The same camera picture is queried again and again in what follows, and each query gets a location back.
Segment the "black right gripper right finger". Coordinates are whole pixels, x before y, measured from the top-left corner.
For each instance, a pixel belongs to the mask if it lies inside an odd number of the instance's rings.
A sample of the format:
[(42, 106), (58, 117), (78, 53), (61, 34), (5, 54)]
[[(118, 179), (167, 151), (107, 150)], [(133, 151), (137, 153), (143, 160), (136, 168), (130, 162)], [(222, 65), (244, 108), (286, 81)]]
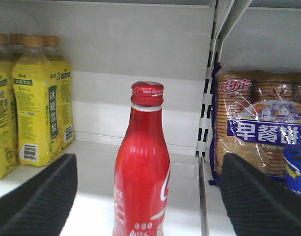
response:
[(238, 236), (301, 236), (301, 197), (234, 153), (224, 156), (221, 197)]

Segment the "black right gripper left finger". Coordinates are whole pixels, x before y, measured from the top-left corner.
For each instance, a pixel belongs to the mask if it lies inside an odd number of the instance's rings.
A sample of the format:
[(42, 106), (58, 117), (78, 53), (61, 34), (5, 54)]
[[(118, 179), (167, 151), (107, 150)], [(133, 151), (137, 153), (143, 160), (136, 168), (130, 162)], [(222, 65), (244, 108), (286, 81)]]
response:
[(75, 154), (66, 153), (0, 197), (0, 236), (58, 236), (78, 189)]

